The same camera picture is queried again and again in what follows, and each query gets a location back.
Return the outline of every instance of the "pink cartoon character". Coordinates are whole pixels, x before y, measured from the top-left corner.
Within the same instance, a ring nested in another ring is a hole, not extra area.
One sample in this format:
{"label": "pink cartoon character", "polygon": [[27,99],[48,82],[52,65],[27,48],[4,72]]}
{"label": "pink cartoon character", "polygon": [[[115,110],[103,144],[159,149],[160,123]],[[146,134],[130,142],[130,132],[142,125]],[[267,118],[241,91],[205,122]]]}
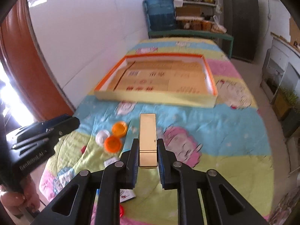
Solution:
{"label": "pink cartoon character", "polygon": [[163,134],[166,150],[174,152],[178,161],[193,168],[199,163],[203,144],[198,144],[182,127],[170,126]]}
{"label": "pink cartoon character", "polygon": [[135,50],[136,54],[145,54],[151,52],[157,52],[158,47],[147,47],[147,48],[138,48]]}
{"label": "pink cartoon character", "polygon": [[128,113],[132,112],[136,104],[136,102],[120,102],[116,109],[117,115],[127,115]]}

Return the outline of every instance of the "white wall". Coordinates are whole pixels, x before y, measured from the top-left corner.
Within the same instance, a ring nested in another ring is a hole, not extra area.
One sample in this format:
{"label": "white wall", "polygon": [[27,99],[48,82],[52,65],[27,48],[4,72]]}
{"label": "white wall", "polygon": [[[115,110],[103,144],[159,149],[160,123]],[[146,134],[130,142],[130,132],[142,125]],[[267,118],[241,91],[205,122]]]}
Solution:
{"label": "white wall", "polygon": [[143,0],[29,0],[41,52],[77,107],[128,50],[148,38]]}
{"label": "white wall", "polygon": [[258,5],[259,41],[254,57],[254,63],[263,66],[267,49],[271,48],[272,45],[271,31],[277,35],[282,35],[290,41],[290,13],[280,0],[269,0],[271,20],[268,29],[268,0],[258,0]]}

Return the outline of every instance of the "plastic bag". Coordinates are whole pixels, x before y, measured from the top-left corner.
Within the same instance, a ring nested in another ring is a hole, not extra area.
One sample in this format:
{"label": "plastic bag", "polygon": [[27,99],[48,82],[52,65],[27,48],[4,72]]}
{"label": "plastic bag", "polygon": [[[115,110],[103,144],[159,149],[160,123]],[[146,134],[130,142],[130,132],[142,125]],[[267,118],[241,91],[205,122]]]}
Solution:
{"label": "plastic bag", "polygon": [[214,22],[215,24],[212,26],[211,32],[221,33],[221,34],[226,33],[227,29],[223,25],[219,24],[219,19],[216,15],[214,15]]}

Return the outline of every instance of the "white tiled wall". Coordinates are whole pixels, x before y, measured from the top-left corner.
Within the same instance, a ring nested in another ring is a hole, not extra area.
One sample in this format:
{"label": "white tiled wall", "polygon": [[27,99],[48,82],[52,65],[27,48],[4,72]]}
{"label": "white tiled wall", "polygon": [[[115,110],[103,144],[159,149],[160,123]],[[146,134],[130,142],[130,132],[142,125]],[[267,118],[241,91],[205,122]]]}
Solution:
{"label": "white tiled wall", "polygon": [[128,50],[148,38],[143,0],[29,0],[38,44],[77,107]]}

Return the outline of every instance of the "cardboard box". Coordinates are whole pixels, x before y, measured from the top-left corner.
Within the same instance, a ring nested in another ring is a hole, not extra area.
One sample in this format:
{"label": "cardboard box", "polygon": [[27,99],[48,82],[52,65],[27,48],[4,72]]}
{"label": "cardboard box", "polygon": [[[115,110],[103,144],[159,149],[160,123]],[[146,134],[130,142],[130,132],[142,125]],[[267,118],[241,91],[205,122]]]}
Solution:
{"label": "cardboard box", "polygon": [[107,90],[207,94],[202,65],[182,61],[134,61],[117,71]]}
{"label": "cardboard box", "polygon": [[100,100],[213,107],[218,96],[202,55],[155,53],[125,56],[94,90]]}
{"label": "cardboard box", "polygon": [[183,5],[183,7],[176,7],[176,16],[196,16],[201,15],[201,7],[194,5]]}

